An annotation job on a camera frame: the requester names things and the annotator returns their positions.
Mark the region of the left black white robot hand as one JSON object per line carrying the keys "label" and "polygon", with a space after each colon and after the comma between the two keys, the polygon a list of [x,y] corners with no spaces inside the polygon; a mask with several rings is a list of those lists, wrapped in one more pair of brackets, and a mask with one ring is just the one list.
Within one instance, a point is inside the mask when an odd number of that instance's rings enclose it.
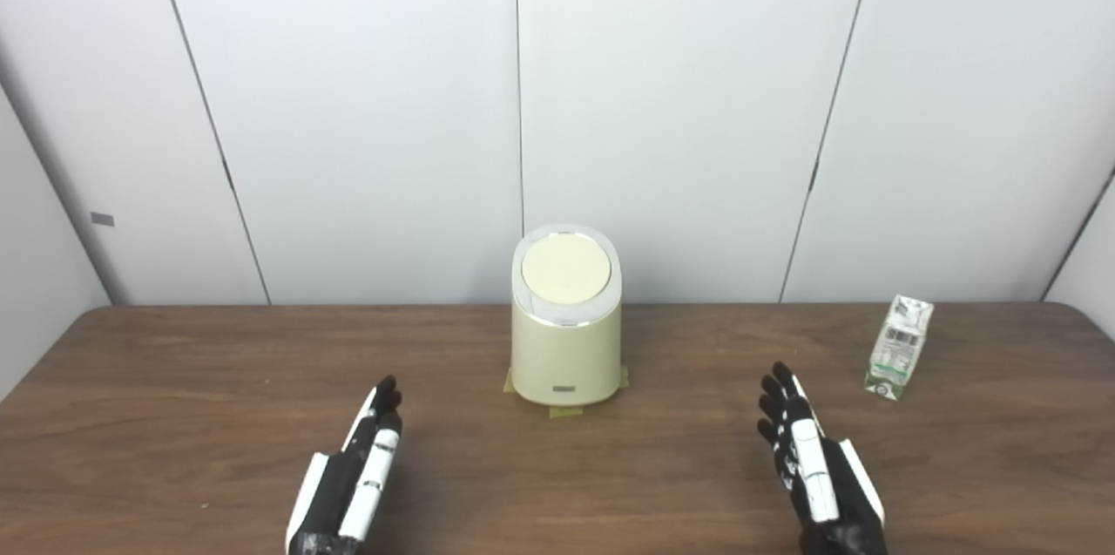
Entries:
{"label": "left black white robot hand", "polygon": [[382,377],[340,450],[311,456],[287,523],[287,554],[371,553],[368,536],[401,442],[401,403],[395,377]]}

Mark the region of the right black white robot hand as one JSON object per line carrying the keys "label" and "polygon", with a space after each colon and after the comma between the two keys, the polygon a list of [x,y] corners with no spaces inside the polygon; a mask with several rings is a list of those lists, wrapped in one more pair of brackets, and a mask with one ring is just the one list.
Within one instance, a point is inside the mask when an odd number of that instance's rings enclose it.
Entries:
{"label": "right black white robot hand", "polygon": [[825,435],[789,366],[763,376],[756,428],[799,524],[803,554],[888,554],[885,510],[851,440]]}

